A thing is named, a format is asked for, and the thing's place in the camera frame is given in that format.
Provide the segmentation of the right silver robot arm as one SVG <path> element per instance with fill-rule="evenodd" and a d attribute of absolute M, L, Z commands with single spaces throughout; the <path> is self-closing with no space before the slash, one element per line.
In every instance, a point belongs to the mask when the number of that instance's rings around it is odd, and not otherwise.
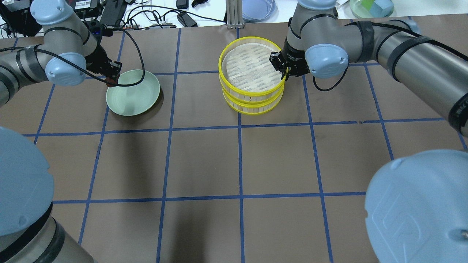
<path fill-rule="evenodd" d="M 336 22 L 334 0 L 299 0 L 284 47 L 270 55 L 282 79 L 327 79 L 377 61 L 467 137 L 467 56 L 420 35 L 414 22 Z M 436 149 L 384 165 L 365 195 L 368 238 L 381 263 L 467 262 L 466 150 Z"/>

